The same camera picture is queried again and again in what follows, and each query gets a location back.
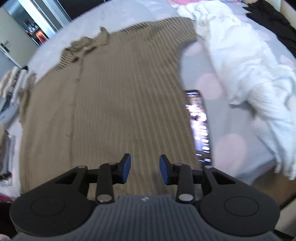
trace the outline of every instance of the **white blanket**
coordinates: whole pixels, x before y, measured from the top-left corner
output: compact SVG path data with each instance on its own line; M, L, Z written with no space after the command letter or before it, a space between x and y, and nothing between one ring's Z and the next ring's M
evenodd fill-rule
M178 13L195 21L196 33L205 40L229 104L248 101L255 109L256 134L274 154L276 171L283 169L286 176L295 179L296 96L292 69L278 64L252 26L241 22L220 1L178 6Z

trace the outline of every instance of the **clear plastic bag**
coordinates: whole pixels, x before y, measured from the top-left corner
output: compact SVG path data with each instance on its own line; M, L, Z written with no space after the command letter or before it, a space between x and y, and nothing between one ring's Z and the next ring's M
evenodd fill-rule
M12 185L12 168L15 148L15 136L7 136L0 162L0 186Z

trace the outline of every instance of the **phone screen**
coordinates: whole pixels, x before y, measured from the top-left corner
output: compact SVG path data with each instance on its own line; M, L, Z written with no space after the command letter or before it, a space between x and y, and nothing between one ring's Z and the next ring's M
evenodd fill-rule
M203 98L198 90L185 91L185 93L196 155L201 162L211 162L209 128Z

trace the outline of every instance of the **round black disc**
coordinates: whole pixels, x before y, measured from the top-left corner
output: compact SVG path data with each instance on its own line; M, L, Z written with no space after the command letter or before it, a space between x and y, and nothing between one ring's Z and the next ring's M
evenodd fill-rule
M35 188L16 199L10 217L18 231L52 237L80 227L91 212L91 202L84 195L68 185L56 184Z
M274 229L279 207L246 184L216 185L200 203L202 217L215 229L235 236L257 236Z

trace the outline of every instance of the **pink fabric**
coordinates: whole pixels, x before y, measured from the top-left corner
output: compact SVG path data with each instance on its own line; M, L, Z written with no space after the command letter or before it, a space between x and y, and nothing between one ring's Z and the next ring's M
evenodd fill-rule
M9 197L0 194L0 202L12 202L12 200Z
M178 5L186 5L188 3L192 2L200 2L201 0L167 0L167 2L171 5L178 4ZM232 3L238 3L240 0L221 0L221 2L232 2Z

